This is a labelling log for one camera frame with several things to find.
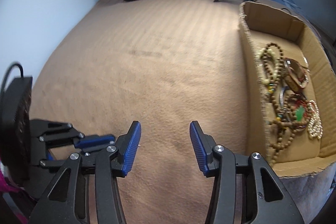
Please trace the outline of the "brown cardboard box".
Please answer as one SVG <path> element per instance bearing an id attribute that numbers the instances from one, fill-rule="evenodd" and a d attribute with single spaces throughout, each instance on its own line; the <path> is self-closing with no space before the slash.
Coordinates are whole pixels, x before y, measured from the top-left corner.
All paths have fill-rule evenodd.
<path id="1" fill-rule="evenodd" d="M 335 162 L 335 73 L 299 17 L 256 2 L 239 7 L 249 99 L 247 152 L 261 153 L 280 177 L 317 174 Z M 308 101 L 290 122 L 288 100 Z"/>

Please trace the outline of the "red cord jade pendant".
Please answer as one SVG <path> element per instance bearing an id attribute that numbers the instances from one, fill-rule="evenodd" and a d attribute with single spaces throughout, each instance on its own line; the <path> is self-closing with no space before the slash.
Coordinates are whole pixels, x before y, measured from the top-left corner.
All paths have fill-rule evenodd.
<path id="1" fill-rule="evenodd" d="M 308 101 L 293 97 L 288 100 L 288 119 L 290 122 L 304 122 L 308 114 Z"/>

